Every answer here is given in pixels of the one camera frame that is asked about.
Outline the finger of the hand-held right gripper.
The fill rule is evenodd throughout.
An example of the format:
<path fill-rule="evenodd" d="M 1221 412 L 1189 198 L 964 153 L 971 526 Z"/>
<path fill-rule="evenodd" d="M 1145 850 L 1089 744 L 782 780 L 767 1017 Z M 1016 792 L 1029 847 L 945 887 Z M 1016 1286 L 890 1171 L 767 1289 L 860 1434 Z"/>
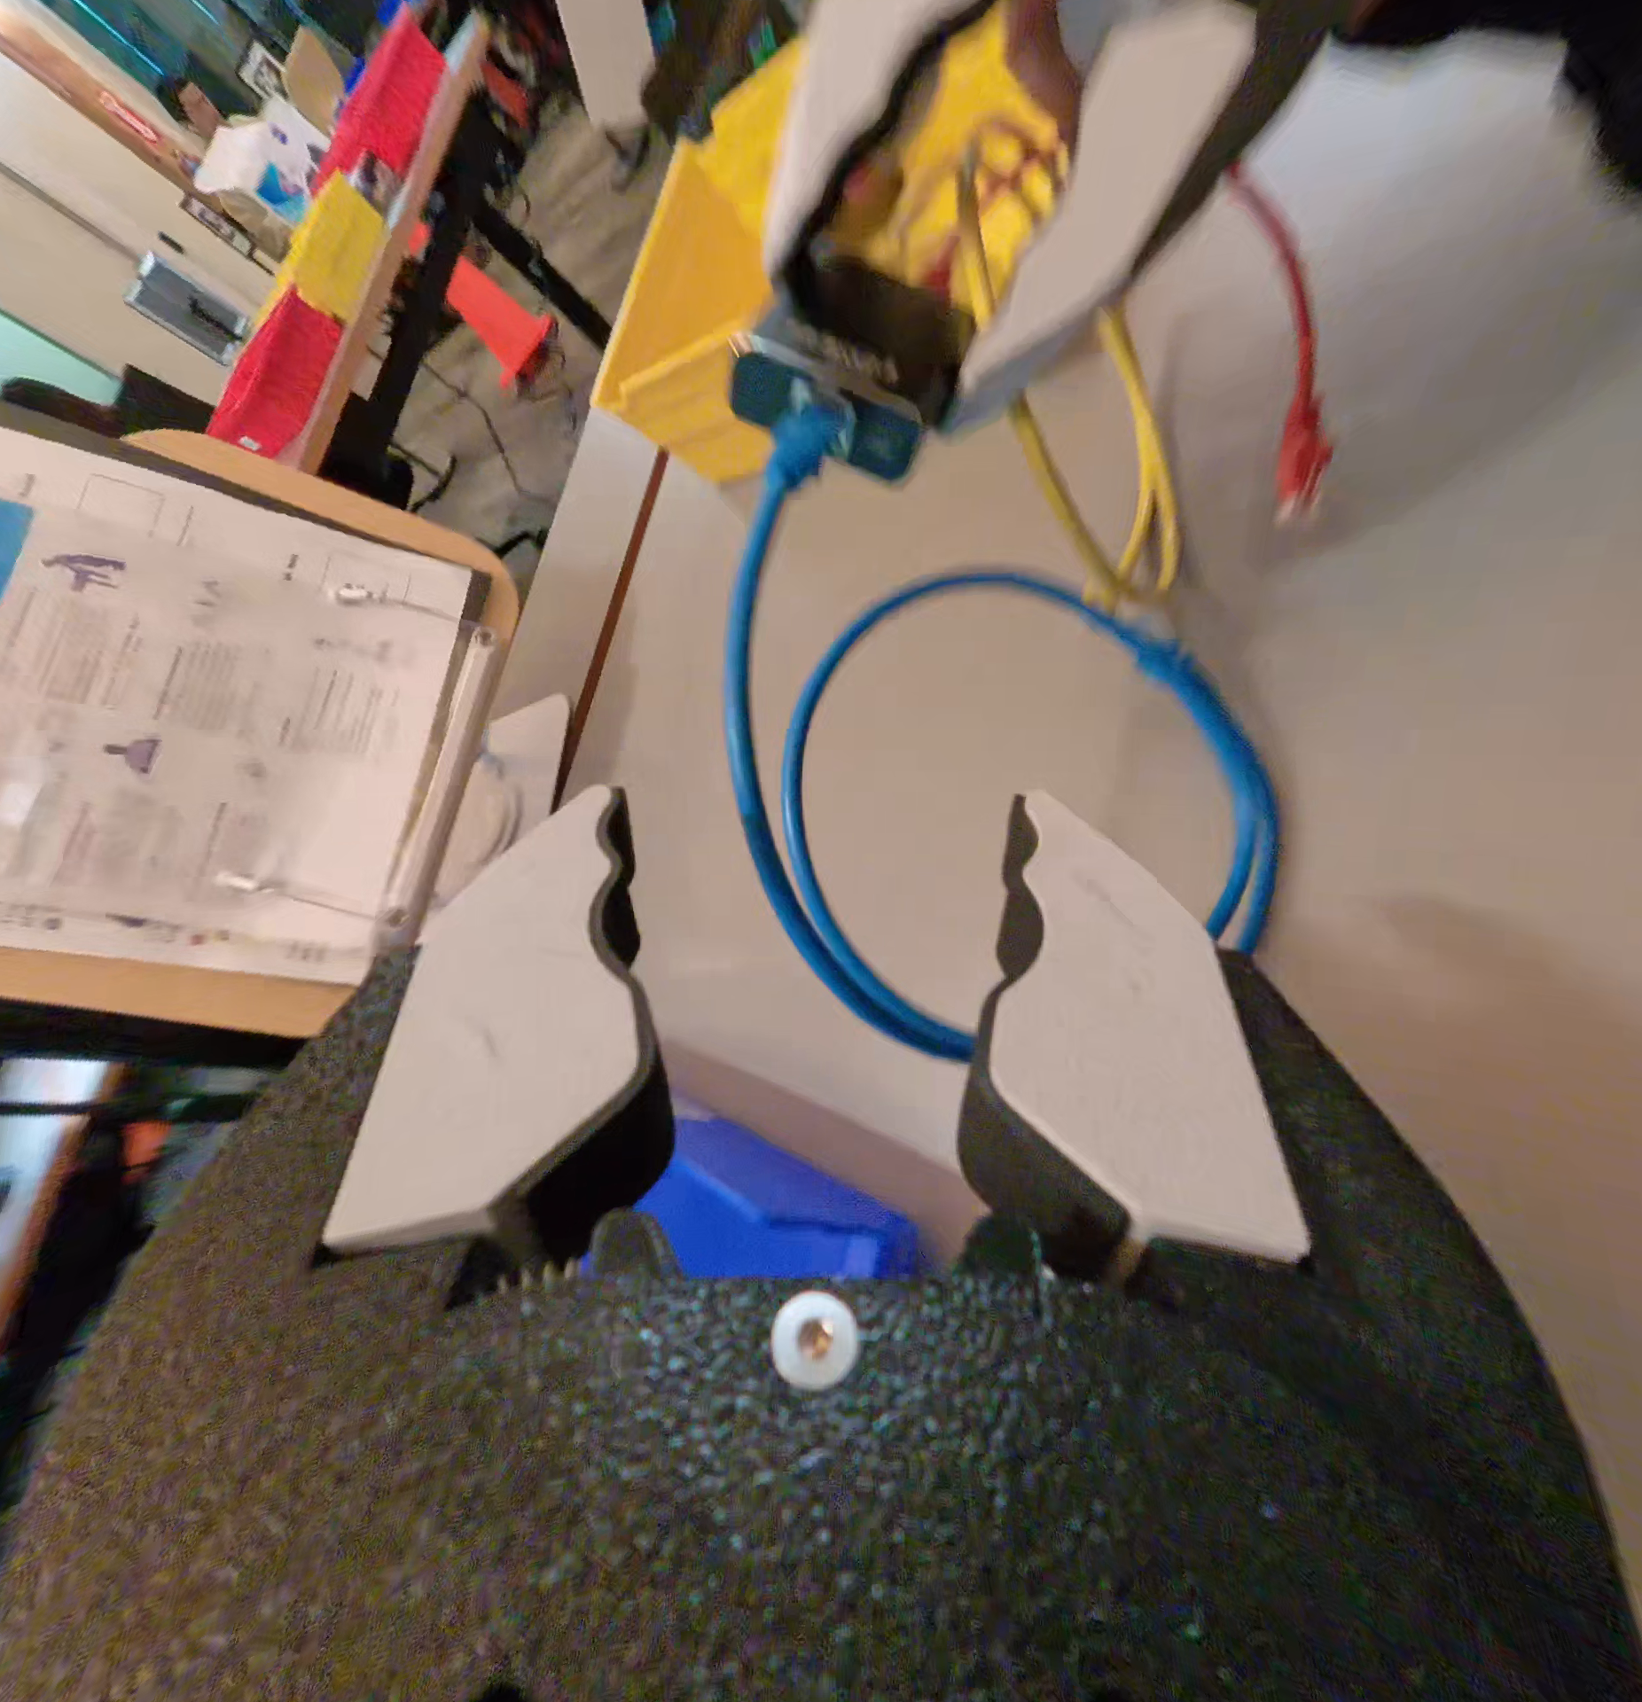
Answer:
<path fill-rule="evenodd" d="M 999 414 L 1126 296 L 1251 71 L 1255 36 L 1255 8 L 1221 0 L 1005 8 L 1008 71 L 1057 119 L 1066 179 L 964 357 L 946 431 Z"/>
<path fill-rule="evenodd" d="M 810 245 L 832 223 L 849 179 L 898 128 L 946 39 L 986 8 L 993 0 L 810 3 L 762 215 L 767 282 L 794 282 Z"/>

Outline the paper instruction sheet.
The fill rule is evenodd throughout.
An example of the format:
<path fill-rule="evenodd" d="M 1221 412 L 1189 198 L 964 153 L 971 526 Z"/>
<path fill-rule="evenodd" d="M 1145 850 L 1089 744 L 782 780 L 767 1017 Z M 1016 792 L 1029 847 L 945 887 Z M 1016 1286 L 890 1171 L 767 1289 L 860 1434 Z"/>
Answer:
<path fill-rule="evenodd" d="M 356 986 L 490 650 L 464 563 L 0 472 L 0 949 Z"/>

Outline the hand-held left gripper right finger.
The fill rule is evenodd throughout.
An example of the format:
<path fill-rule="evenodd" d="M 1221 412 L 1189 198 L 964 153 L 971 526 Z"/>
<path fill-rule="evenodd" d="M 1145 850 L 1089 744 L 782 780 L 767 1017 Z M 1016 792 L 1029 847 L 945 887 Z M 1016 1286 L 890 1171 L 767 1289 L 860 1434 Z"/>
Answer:
<path fill-rule="evenodd" d="M 994 967 L 957 1166 L 1045 1267 L 1314 1252 L 1213 932 L 1054 792 L 1008 804 Z"/>

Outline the wooden instruction board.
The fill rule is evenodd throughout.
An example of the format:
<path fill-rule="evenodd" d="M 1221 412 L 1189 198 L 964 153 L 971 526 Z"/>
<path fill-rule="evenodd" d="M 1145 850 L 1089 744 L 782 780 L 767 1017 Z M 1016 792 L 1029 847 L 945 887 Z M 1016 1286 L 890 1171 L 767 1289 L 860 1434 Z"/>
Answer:
<path fill-rule="evenodd" d="M 457 834 L 522 613 L 506 563 L 490 546 L 457 535 L 439 521 L 385 505 L 366 493 L 286 468 L 276 459 L 246 456 L 213 434 L 140 431 L 135 441 L 106 441 L 3 404 L 0 431 L 20 441 L 23 459 L 35 459 L 39 447 L 68 447 L 96 459 L 96 472 L 135 472 L 140 484 L 156 484 L 161 493 L 184 490 L 193 499 L 221 493 L 269 516 L 315 521 L 339 542 L 390 546 L 475 573 L 475 613 L 494 643 L 484 643 L 484 655 L 470 662 L 470 683 L 457 691 L 439 773 L 421 792 L 421 828 L 432 828 L 432 842 L 421 858 L 415 895 L 432 910 L 445 842 Z M 315 1038 L 366 980 L 368 970 L 349 970 L 343 980 L 296 980 L 0 949 L 0 1011 L 64 1011 L 89 1029 L 135 1017 L 216 1035 Z"/>

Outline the yellow plastic bin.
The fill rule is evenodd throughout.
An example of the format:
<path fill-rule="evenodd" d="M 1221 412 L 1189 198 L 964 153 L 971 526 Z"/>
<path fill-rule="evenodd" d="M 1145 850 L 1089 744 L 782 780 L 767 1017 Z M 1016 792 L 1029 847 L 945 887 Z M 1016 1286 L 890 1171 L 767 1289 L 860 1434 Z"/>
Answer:
<path fill-rule="evenodd" d="M 733 414 L 728 380 L 733 339 L 771 313 L 762 215 L 798 68 L 804 50 L 786 42 L 712 107 L 703 140 L 674 143 L 594 381 L 594 412 L 708 484 L 757 479 L 771 456 L 771 434 Z M 957 172 L 978 156 L 993 294 L 1005 296 L 1066 163 L 1054 119 L 1008 76 L 999 3 L 946 39 L 932 97 L 896 156 L 898 199 L 850 253 L 968 313 Z"/>

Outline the orange traffic cone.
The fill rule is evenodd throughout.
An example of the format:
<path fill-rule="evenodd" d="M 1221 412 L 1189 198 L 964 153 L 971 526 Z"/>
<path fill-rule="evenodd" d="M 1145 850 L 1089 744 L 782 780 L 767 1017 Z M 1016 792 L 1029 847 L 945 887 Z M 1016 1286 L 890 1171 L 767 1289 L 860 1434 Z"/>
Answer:
<path fill-rule="evenodd" d="M 494 355 L 506 393 L 526 393 L 548 373 L 557 355 L 557 315 L 526 313 L 470 259 L 457 259 L 445 308 Z"/>

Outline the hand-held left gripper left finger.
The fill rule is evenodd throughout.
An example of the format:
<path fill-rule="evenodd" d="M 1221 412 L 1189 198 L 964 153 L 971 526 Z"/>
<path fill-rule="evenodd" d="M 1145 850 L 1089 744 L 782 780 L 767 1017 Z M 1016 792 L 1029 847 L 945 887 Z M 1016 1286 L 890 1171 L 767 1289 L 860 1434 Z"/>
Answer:
<path fill-rule="evenodd" d="M 586 1258 L 674 1155 L 635 980 L 631 808 L 594 786 L 428 928 L 339 1171 L 335 1258 L 478 1239 Z"/>

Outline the blue plastic bin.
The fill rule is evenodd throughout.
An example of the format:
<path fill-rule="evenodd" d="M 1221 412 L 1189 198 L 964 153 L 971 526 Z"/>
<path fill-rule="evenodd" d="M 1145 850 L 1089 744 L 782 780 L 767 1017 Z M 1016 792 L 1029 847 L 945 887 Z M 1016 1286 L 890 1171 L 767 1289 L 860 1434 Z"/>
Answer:
<path fill-rule="evenodd" d="M 631 1228 L 594 1225 L 594 1275 L 903 1283 L 927 1267 L 898 1209 L 684 1096 L 664 1166 L 651 1127 L 603 1127 L 569 1163 L 579 1200 L 635 1216 Z"/>

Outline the black ethernet splitter box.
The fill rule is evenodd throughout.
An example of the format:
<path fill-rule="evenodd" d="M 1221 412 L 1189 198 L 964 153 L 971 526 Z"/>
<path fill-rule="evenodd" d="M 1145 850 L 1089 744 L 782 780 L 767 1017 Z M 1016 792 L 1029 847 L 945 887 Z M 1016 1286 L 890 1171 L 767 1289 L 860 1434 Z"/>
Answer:
<path fill-rule="evenodd" d="M 728 407 L 767 434 L 824 407 L 844 420 L 832 459 L 903 484 L 957 404 L 971 339 L 978 319 L 955 296 L 828 253 L 733 336 Z"/>

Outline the grey desk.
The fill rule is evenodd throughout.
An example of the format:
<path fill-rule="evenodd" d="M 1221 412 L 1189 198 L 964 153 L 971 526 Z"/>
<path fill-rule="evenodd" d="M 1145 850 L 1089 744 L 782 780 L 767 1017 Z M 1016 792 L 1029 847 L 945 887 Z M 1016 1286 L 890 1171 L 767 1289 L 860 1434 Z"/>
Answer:
<path fill-rule="evenodd" d="M 1260 967 L 1448 1182 L 1527 1311 L 1642 1619 L 1642 199 L 1560 51 L 1329 50 L 1255 153 L 1302 239 L 1338 459 L 1280 526 L 1288 313 L 1236 199 L 1136 294 L 1176 459 L 1175 638 L 1272 769 Z M 664 468 L 569 790 L 625 790 L 664 1069 L 896 1200 L 945 1249 L 964 1069 L 860 1029 L 791 953 L 721 765 L 721 603 L 751 490 Z M 1079 573 L 1016 434 L 908 484 L 824 472 L 757 622 L 775 780 L 819 650 L 945 569 Z M 880 628 L 810 743 L 810 842 L 856 953 L 971 1024 L 1008 797 L 1048 790 L 1193 914 L 1232 797 L 1189 719 L 1079 616 L 946 593 Z"/>

